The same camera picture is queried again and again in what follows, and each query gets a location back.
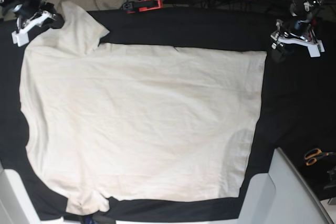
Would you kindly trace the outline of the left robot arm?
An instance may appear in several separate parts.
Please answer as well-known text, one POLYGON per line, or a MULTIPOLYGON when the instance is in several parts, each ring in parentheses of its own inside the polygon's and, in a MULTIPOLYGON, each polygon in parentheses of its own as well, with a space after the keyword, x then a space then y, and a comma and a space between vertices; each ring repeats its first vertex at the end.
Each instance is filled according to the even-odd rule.
POLYGON ((323 42, 314 32, 315 15, 323 0, 292 0, 289 7, 292 15, 286 22, 278 19, 277 29, 270 35, 271 56, 275 62, 282 62, 294 53, 298 46, 308 49, 311 58, 325 52, 323 42))

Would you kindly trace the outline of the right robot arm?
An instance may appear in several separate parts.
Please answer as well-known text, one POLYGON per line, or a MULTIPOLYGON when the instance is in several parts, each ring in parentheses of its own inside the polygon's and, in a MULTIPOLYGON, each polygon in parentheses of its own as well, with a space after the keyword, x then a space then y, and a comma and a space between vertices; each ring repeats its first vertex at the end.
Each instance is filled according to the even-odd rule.
POLYGON ((21 47, 29 43, 28 33, 34 27, 61 28, 65 21, 47 0, 1 0, 2 15, 11 12, 16 17, 12 41, 21 47))

